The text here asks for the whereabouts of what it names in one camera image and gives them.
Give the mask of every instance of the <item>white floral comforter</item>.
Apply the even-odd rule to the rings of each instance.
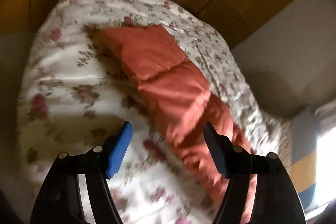
[[[215,207],[151,128],[147,111],[96,28],[162,24],[230,106],[252,149],[278,152],[224,39],[169,0],[60,0],[38,31],[18,100],[24,172],[34,195],[61,151],[85,153],[133,124],[131,145],[109,187],[124,223],[211,223]],[[85,184],[81,179],[81,190]],[[93,223],[83,191],[88,222]]]

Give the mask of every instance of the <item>metal screw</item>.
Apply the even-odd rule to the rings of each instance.
[[[67,153],[62,152],[62,153],[60,153],[60,154],[58,155],[58,158],[59,158],[60,160],[62,160],[62,159],[65,159],[67,156],[68,156]]]
[[[274,159],[274,160],[278,158],[277,154],[275,154],[275,153],[273,153],[273,152],[269,153],[268,156],[269,156],[271,159]]]
[[[233,147],[233,151],[237,152],[237,153],[241,153],[241,152],[243,152],[243,149],[242,149],[241,146],[236,145],[236,146]]]
[[[93,148],[93,152],[95,152],[95,153],[99,153],[99,152],[101,152],[103,150],[103,148],[101,147],[101,146],[95,146],[94,148]]]

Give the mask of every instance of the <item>bed sheet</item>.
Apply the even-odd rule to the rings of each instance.
[[[124,223],[211,223],[217,207],[150,126],[119,61],[95,40],[99,28],[162,24],[227,102],[259,155],[278,152],[257,102],[224,39],[169,0],[60,0],[38,31],[18,99],[23,172],[36,196],[61,151],[85,153],[125,120],[134,135],[120,171],[108,181]],[[81,177],[83,206],[94,223]]]

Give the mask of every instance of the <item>white wall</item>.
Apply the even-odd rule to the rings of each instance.
[[[259,105],[290,117],[336,97],[336,0],[294,0],[232,51]]]

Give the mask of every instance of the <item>bright window light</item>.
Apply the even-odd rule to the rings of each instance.
[[[317,141],[316,201],[323,205],[336,197],[336,128]]]

